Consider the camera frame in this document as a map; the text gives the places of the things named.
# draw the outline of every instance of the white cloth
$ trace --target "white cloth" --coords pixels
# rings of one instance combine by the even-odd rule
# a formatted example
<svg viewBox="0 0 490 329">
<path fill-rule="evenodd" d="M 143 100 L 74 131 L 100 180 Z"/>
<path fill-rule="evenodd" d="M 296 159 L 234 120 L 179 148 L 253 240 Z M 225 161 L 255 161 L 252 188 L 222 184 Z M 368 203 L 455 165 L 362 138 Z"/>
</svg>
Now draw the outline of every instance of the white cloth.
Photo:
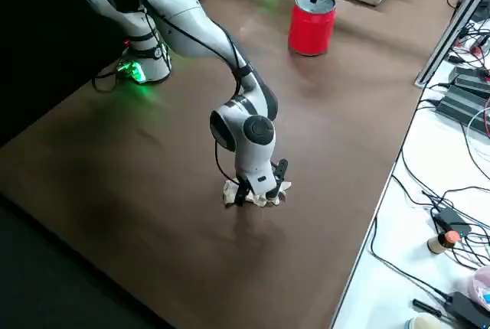
<svg viewBox="0 0 490 329">
<path fill-rule="evenodd" d="M 291 183 L 284 181 L 281 184 L 281 188 L 279 189 L 279 193 L 277 197 L 273 200 L 267 200 L 264 194 L 254 195 L 252 192 L 248 193 L 245 200 L 250 203 L 254 203 L 259 207 L 273 207 L 279 205 L 281 201 L 286 201 L 286 190 L 288 190 L 290 187 L 291 187 Z M 228 206 L 230 204 L 234 204 L 235 195 L 237 195 L 237 191 L 238 191 L 238 185 L 236 185 L 235 183 L 229 180 L 226 180 L 223 187 L 223 202 L 225 205 Z"/>
</svg>

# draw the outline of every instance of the white table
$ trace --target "white table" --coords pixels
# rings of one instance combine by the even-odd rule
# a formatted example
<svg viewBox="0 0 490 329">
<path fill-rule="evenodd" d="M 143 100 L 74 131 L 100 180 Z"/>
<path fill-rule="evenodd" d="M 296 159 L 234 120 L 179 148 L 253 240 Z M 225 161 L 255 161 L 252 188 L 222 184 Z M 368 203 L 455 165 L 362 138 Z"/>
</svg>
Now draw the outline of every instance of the white table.
<svg viewBox="0 0 490 329">
<path fill-rule="evenodd" d="M 447 83 L 451 69 L 452 64 L 441 64 L 430 85 Z M 438 93 L 427 89 L 423 98 L 442 98 L 443 91 Z M 490 154 L 490 141 L 483 135 L 471 133 L 474 145 Z M 416 112 L 403 144 L 403 153 L 410 170 L 439 195 L 448 189 L 470 185 L 490 188 L 490 181 L 478 171 L 468 155 L 460 126 L 433 110 L 422 109 Z M 474 157 L 485 173 L 490 174 L 490 162 L 478 155 Z M 399 157 L 374 215 L 377 216 L 374 251 L 400 269 L 445 293 L 464 289 L 472 271 L 453 262 L 450 259 L 452 254 L 433 256 L 429 252 L 426 241 L 435 236 L 429 211 L 411 203 L 391 177 L 392 174 L 400 179 L 416 201 L 429 203 L 429 199 L 421 194 L 421 188 L 409 176 Z M 490 193 L 468 190 L 448 194 L 447 197 L 454 202 L 456 208 L 490 224 Z M 414 298 L 444 312 L 441 303 L 433 296 L 372 256 L 370 243 L 374 232 L 373 221 L 331 328 L 403 328 L 404 323 L 418 313 L 411 304 Z M 473 231 L 481 233 L 477 228 L 473 227 Z M 443 327 L 454 326 L 443 324 Z"/>
</svg>

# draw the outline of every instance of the electronic equipment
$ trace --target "electronic equipment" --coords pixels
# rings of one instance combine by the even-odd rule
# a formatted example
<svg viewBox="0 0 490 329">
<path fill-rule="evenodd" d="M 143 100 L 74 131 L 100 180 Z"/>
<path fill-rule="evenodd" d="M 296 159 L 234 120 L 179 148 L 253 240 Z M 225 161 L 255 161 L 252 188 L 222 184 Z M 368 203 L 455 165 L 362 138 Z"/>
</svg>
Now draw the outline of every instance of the electronic equipment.
<svg viewBox="0 0 490 329">
<path fill-rule="evenodd" d="M 434 216 L 437 225 L 446 232 L 456 231 L 461 237 L 468 236 L 472 228 L 451 208 L 444 208 Z"/>
<path fill-rule="evenodd" d="M 457 123 L 468 125 L 471 119 L 485 108 L 485 99 L 476 96 L 457 86 L 450 86 L 444 98 L 439 102 L 436 111 Z M 475 118 L 472 129 L 486 134 L 483 112 Z M 490 113 L 486 113 L 487 122 L 490 121 Z"/>
<path fill-rule="evenodd" d="M 461 292 L 454 292 L 444 304 L 446 311 L 468 328 L 488 329 L 490 312 L 473 302 Z"/>
<path fill-rule="evenodd" d="M 449 83 L 478 97 L 490 97 L 490 81 L 483 70 L 455 67 L 449 75 Z"/>
</svg>

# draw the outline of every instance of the red can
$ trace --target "red can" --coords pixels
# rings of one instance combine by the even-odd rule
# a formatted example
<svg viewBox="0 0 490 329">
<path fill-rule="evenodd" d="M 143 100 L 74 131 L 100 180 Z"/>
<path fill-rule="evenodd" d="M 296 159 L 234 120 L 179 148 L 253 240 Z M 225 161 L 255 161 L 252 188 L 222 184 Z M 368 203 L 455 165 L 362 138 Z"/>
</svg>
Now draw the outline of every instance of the red can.
<svg viewBox="0 0 490 329">
<path fill-rule="evenodd" d="M 316 56 L 328 49 L 335 20 L 335 0 L 296 0 L 289 29 L 289 48 Z"/>
</svg>

